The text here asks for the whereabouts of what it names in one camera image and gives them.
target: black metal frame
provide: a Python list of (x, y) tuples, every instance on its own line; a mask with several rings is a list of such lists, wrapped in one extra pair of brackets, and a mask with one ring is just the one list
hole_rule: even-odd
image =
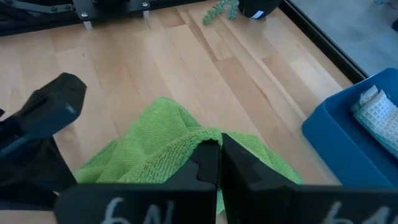
[(351, 80), (358, 83), (368, 77), (348, 55), (346, 55), (314, 22), (311, 21), (291, 0), (279, 5), (305, 35)]

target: wooden surface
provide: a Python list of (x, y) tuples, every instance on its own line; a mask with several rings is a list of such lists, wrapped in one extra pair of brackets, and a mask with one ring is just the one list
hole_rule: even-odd
[[(0, 108), (8, 116), (61, 72), (88, 86), (81, 116), (55, 135), (72, 171), (126, 132), (155, 98), (204, 126), (257, 134), (308, 184), (338, 184), (300, 127), (351, 83), (281, 11), (266, 20), (201, 19), (201, 2), (123, 19), (0, 38)], [(0, 212), (7, 223), (53, 223), (48, 212)]]

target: artificial plant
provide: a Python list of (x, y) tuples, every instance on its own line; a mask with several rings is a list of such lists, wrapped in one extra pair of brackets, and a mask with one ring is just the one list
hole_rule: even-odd
[(203, 24), (208, 25), (218, 15), (224, 11), (224, 7), (229, 5), (228, 19), (235, 19), (236, 13), (238, 12), (238, 0), (219, 0), (212, 9), (208, 10), (206, 15), (203, 17)]

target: towel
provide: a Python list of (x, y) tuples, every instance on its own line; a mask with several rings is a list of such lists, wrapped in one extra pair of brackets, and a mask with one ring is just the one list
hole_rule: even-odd
[[(300, 184), (299, 175), (276, 153), (250, 134), (203, 128), (190, 113), (167, 98), (156, 99), (127, 133), (109, 143), (90, 159), (75, 177), (78, 183), (161, 184), (191, 156), (193, 150), (209, 139), (223, 145), (227, 133), (270, 168)], [(220, 190), (217, 213), (224, 210)]]
[(398, 158), (398, 109), (384, 91), (372, 86), (361, 94), (351, 111), (355, 119)]

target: blue container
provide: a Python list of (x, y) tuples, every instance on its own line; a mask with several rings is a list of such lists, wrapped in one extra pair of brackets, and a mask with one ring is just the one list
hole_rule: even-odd
[(388, 68), (327, 98), (303, 123), (302, 131), (343, 185), (398, 187), (398, 159), (350, 111), (360, 94), (373, 85), (398, 105), (398, 70)]

